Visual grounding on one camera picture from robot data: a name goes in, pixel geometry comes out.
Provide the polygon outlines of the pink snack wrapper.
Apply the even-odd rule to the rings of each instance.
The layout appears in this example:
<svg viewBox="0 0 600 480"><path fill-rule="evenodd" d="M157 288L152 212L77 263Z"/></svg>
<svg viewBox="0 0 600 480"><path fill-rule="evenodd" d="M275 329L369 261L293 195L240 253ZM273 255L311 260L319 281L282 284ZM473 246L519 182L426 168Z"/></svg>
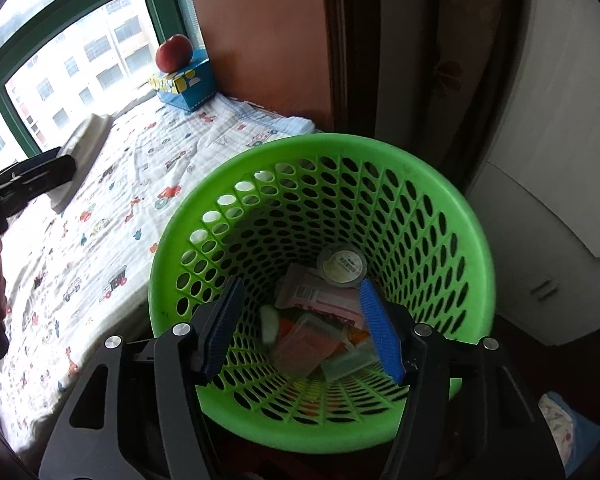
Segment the pink snack wrapper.
<svg viewBox="0 0 600 480"><path fill-rule="evenodd" d="M315 270L294 263L291 263L280 282L275 307L299 308L327 315L358 330L365 326L365 318L359 304L358 286L332 286Z"/></svg>

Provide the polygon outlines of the round plastic lidded cup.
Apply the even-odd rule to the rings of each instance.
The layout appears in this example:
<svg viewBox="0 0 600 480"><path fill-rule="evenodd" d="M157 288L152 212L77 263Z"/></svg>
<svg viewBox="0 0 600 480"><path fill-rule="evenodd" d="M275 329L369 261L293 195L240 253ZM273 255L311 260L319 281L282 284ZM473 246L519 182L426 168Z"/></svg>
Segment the round plastic lidded cup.
<svg viewBox="0 0 600 480"><path fill-rule="evenodd" d="M330 244L317 257L317 272L332 286L355 287L366 277L367 260L351 244Z"/></svg>

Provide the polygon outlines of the green window frame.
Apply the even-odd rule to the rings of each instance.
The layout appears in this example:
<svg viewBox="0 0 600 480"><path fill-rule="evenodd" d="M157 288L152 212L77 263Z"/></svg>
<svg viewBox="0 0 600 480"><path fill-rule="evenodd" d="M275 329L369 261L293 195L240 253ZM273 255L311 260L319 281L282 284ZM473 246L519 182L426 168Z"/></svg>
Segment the green window frame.
<svg viewBox="0 0 600 480"><path fill-rule="evenodd" d="M0 170L56 148L91 114L121 112L177 34L204 46L193 0L2 3Z"/></svg>

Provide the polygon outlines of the red apple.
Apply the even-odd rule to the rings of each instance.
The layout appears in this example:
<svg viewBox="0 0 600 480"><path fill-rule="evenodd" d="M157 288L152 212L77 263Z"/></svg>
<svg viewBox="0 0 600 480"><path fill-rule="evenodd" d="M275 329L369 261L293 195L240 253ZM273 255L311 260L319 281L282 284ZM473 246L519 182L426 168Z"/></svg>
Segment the red apple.
<svg viewBox="0 0 600 480"><path fill-rule="evenodd" d="M193 56L193 44L184 35L166 39L155 52L155 65L162 73L174 73L187 66Z"/></svg>

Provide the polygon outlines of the clear rectangular plastic container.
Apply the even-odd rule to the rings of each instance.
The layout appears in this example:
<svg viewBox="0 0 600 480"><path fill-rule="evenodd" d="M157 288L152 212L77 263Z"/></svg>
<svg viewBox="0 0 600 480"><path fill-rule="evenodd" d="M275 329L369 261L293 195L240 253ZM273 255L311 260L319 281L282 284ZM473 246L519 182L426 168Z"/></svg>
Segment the clear rectangular plastic container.
<svg viewBox="0 0 600 480"><path fill-rule="evenodd" d="M325 382L337 382L378 362L373 340L365 330L312 313L304 313L281 333L273 350L277 370L293 379L318 374Z"/></svg>

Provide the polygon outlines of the blue yellow tissue box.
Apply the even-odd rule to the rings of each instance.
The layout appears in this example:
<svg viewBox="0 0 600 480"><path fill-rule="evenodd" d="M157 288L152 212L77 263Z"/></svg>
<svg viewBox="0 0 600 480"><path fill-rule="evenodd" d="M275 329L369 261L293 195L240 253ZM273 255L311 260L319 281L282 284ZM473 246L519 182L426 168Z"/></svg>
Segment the blue yellow tissue box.
<svg viewBox="0 0 600 480"><path fill-rule="evenodd" d="M215 78L206 50L193 51L191 62L178 72L158 73L149 77L152 90L164 104L186 112L198 110L215 96Z"/></svg>

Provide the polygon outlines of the white cabinet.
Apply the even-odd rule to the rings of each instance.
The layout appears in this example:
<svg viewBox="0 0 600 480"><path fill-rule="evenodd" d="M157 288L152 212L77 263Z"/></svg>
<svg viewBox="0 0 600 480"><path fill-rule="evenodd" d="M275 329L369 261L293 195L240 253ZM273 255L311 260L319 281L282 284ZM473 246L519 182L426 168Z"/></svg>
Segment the white cabinet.
<svg viewBox="0 0 600 480"><path fill-rule="evenodd" d="M516 75L469 200L502 315L554 346L600 329L599 0L528 0Z"/></svg>

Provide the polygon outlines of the cartoon print bed blanket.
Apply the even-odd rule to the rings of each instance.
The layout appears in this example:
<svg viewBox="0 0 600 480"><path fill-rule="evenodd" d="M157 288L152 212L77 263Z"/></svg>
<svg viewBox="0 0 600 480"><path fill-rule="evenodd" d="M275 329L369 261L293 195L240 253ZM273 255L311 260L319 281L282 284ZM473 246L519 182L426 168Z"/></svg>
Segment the cartoon print bed blanket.
<svg viewBox="0 0 600 480"><path fill-rule="evenodd" d="M96 346L145 311L153 255L186 195L241 152L314 129L307 118L225 96L194 112L150 98L114 121L64 211L44 196L27 206L3 238L0 427L15 452L44 448Z"/></svg>

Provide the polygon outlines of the orange red snack wrapper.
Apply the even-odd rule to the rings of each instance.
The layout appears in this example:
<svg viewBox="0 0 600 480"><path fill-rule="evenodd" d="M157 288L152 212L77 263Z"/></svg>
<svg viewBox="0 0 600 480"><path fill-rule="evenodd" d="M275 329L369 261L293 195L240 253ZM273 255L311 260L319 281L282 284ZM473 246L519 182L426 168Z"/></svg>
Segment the orange red snack wrapper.
<svg viewBox="0 0 600 480"><path fill-rule="evenodd" d="M347 326L338 327L312 313L303 313L275 343L277 361L293 365L320 363L342 350L353 350L366 337L354 342Z"/></svg>

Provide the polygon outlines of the green plastic waste basket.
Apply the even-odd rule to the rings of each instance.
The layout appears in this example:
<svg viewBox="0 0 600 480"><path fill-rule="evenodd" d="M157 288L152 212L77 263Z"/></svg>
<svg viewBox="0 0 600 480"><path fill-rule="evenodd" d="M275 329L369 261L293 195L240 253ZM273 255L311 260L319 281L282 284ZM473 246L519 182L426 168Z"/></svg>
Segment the green plastic waste basket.
<svg viewBox="0 0 600 480"><path fill-rule="evenodd" d="M470 344L495 311L490 249L464 197L420 159L345 134L269 142L204 176L153 259L152 331L188 321L233 278L245 299L201 408L290 452L352 452L396 434L408 391L383 373L362 286Z"/></svg>

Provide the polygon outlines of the brown wooden wardrobe panel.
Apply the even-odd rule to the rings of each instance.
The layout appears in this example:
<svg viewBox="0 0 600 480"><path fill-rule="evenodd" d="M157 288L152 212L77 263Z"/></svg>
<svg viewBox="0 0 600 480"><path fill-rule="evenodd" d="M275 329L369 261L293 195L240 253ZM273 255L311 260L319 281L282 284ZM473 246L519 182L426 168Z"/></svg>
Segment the brown wooden wardrobe panel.
<svg viewBox="0 0 600 480"><path fill-rule="evenodd" d="M344 122L342 0L193 0L219 90L336 131Z"/></svg>

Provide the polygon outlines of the blue white cloth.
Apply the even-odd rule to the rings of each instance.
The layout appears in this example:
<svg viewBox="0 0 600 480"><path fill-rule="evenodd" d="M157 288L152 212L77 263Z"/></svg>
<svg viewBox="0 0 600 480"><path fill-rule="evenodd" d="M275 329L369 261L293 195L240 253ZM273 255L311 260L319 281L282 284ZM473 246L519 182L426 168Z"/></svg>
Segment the blue white cloth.
<svg viewBox="0 0 600 480"><path fill-rule="evenodd" d="M560 394L547 392L538 401L569 479L600 443L600 426L572 410Z"/></svg>

